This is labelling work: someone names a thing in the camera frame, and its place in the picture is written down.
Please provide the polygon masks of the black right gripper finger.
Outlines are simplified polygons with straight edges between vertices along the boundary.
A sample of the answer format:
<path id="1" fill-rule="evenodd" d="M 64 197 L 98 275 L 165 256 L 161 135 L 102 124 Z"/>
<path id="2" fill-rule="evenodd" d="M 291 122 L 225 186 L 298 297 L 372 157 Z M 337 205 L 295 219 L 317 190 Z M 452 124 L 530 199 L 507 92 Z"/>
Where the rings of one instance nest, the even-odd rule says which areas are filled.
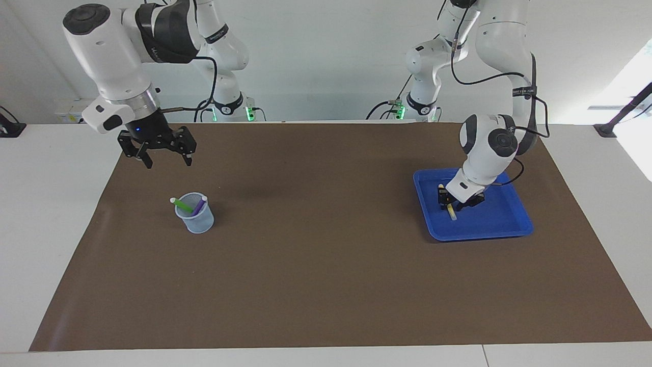
<path id="1" fill-rule="evenodd" d="M 117 142 L 122 148 L 125 156 L 141 161 L 147 169 L 153 167 L 153 161 L 149 156 L 149 153 L 147 153 L 149 148 L 148 142 L 140 143 L 140 145 L 136 147 L 133 144 L 134 139 L 129 132 L 120 132 L 117 136 Z"/>
<path id="2" fill-rule="evenodd" d="M 182 156 L 185 164 L 193 164 L 193 154 L 197 149 L 197 142 L 188 127 L 180 127 L 166 134 L 166 149 Z"/>

